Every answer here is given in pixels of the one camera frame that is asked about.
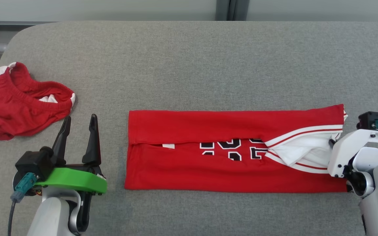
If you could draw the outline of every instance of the red shorts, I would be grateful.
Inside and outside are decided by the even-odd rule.
[[[0,140],[33,136],[71,112],[75,93],[57,82],[38,82],[26,66],[0,67]]]
[[[306,111],[129,112],[126,189],[339,192],[327,172],[343,105]]]

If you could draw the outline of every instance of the red basketball jersey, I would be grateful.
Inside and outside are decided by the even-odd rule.
[[[306,111],[129,112],[127,189],[338,192],[327,172],[343,105]]]

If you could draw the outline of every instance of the white fabric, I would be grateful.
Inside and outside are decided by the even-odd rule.
[[[72,96],[71,96],[71,102],[72,102],[72,106],[74,106],[74,103],[75,103],[75,93],[72,93]]]
[[[55,96],[53,94],[49,96],[42,97],[39,101],[46,102],[46,103],[57,103]]]
[[[342,126],[343,125],[326,125],[326,126],[314,126],[314,127],[304,127],[299,128],[297,130],[293,130],[289,133],[285,133],[279,137],[276,137],[274,139],[271,139],[265,144],[268,147],[275,148],[279,145],[282,145],[284,143],[287,143],[293,139],[297,139],[300,136],[308,136],[312,133],[330,133],[335,134],[335,136],[338,133],[342,133]]]
[[[270,159],[272,159],[272,160],[274,160],[274,161],[276,161],[276,162],[278,162],[278,163],[286,165],[285,162],[281,158],[274,156],[270,152],[267,152],[265,154],[265,156],[268,157],[268,158],[270,158]],[[316,169],[316,168],[313,168],[313,167],[302,166],[302,165],[299,165],[297,163],[293,164],[290,167],[294,168],[296,170],[301,170],[301,171],[309,172],[309,173],[317,173],[317,174],[328,174],[329,173],[326,168]]]
[[[314,133],[295,138],[270,150],[277,154],[287,166],[292,166],[303,158],[309,163],[315,163],[312,166],[327,167],[332,151],[329,145],[332,136],[333,133]]]
[[[16,64],[16,62],[13,62],[13,63],[9,64],[8,66],[1,66],[0,67],[0,75],[2,75],[3,73],[5,73],[5,71],[7,70],[7,68],[10,69],[9,73],[11,73],[11,70],[15,67],[15,64]]]

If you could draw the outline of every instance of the elastic waistband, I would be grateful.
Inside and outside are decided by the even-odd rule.
[[[31,97],[24,93],[23,91],[19,90],[15,84],[12,82],[12,76],[15,76],[16,79],[21,80],[22,85],[27,85],[30,88],[36,90],[43,90],[48,88],[58,88],[62,91],[65,91],[66,94],[69,94],[70,99],[66,101],[61,101],[58,103],[47,103],[39,101],[38,99]],[[47,109],[47,110],[63,110],[63,109],[71,109],[73,103],[75,102],[75,93],[69,89],[67,86],[62,85],[58,82],[47,81],[47,82],[38,82],[31,78],[27,67],[20,62],[11,63],[8,67],[6,67],[4,73],[5,85],[8,89],[7,92],[12,93],[12,95],[19,98],[24,103],[27,103],[35,108],[38,109]]]

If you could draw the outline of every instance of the gray fabric surface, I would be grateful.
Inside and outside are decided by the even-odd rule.
[[[77,94],[67,143],[79,163],[90,115],[99,117],[108,193],[93,198],[86,235],[363,235],[354,194],[126,191],[130,109],[311,109],[345,103],[349,118],[378,111],[378,23],[65,22],[17,34],[0,66],[24,63],[39,81]],[[16,160],[51,146],[61,122],[0,141],[0,235],[6,234]],[[14,214],[25,235],[39,205]]]

